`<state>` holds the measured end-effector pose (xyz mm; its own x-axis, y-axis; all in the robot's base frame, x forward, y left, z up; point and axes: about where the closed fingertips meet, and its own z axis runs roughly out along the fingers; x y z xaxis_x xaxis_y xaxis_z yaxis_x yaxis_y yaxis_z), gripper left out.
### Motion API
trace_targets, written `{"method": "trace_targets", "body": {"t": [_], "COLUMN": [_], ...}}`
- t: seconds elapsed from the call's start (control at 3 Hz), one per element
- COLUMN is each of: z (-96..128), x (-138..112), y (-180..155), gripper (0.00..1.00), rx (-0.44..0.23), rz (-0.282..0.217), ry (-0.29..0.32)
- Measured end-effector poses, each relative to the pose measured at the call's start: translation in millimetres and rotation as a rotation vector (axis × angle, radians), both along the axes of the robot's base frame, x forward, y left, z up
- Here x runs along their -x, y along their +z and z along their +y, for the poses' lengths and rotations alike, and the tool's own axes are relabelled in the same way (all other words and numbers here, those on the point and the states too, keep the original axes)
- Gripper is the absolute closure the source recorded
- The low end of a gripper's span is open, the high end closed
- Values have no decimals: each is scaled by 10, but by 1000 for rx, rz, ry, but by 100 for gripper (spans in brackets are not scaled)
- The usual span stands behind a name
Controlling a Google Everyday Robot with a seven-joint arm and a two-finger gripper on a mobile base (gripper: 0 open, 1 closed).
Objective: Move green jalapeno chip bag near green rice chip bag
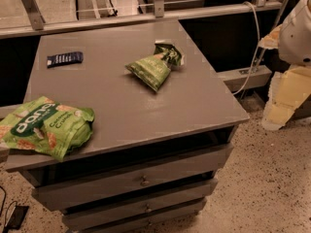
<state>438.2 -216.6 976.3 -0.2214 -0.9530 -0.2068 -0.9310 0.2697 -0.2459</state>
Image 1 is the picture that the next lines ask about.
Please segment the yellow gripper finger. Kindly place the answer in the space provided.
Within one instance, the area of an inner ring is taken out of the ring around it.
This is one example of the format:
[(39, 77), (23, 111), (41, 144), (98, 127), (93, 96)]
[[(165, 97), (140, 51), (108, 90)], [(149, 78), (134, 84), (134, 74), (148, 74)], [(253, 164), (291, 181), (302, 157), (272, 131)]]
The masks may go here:
[(277, 50), (279, 48), (279, 35), (281, 25), (275, 27), (270, 33), (259, 40), (259, 46), (266, 50)]
[(279, 130), (310, 95), (311, 67), (291, 65), (284, 73), (276, 72), (263, 110), (262, 127), (269, 131)]

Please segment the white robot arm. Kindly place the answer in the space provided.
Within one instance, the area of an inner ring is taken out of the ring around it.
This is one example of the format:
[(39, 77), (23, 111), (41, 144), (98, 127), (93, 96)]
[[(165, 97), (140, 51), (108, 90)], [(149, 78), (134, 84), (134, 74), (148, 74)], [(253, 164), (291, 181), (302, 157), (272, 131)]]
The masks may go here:
[(279, 58), (290, 64), (283, 74), (273, 75), (263, 110), (262, 127), (276, 131), (311, 95), (311, 0), (300, 0), (259, 45), (277, 49)]

